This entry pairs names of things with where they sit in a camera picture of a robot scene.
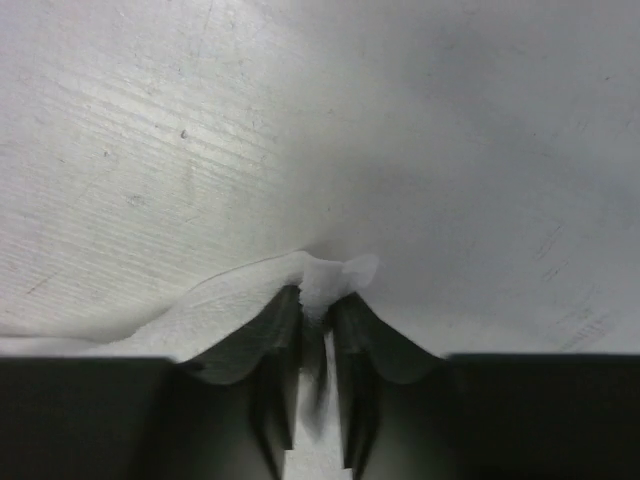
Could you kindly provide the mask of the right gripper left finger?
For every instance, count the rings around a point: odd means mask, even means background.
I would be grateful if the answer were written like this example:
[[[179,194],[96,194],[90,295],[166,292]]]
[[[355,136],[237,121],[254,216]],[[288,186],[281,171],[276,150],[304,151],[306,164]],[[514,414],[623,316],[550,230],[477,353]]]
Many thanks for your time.
[[[281,288],[239,329],[180,369],[195,381],[191,408],[204,479],[280,479],[293,447],[301,363],[299,290]]]

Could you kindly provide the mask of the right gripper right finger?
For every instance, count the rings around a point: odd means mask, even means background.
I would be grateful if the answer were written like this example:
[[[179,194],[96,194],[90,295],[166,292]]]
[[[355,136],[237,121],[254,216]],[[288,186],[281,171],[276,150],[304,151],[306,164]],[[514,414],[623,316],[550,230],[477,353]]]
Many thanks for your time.
[[[353,478],[449,478],[444,361],[357,294],[333,307],[333,344],[343,463]]]

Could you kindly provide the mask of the white towel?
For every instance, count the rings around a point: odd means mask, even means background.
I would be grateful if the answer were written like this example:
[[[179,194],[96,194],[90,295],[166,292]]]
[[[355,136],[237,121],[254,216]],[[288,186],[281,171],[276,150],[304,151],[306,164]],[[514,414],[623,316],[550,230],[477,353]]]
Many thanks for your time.
[[[248,323],[285,286],[299,294],[294,308],[305,325],[323,328],[329,307],[365,289],[379,258],[365,254],[345,262],[316,258],[304,251],[265,259],[201,282],[166,312],[134,333],[99,343],[71,338],[1,339],[1,355],[35,357],[169,357],[184,361],[204,352]]]

